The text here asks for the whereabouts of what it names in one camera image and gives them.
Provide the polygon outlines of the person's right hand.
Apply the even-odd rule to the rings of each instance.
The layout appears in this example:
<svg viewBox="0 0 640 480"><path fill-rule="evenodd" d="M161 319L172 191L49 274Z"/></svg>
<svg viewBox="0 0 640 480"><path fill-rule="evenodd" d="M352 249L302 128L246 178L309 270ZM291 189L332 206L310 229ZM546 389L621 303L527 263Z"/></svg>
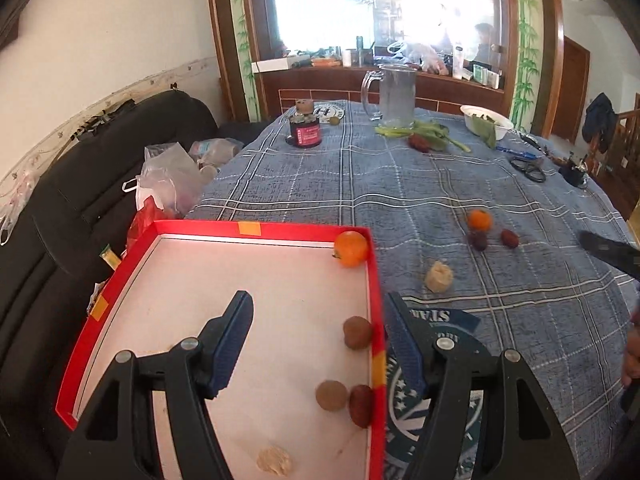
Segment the person's right hand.
<svg viewBox="0 0 640 480"><path fill-rule="evenodd" d="M628 388L631 382L640 377L640 324L639 308L631 315L631 326L627 333L627 342L622 365L622 384Z"/></svg>

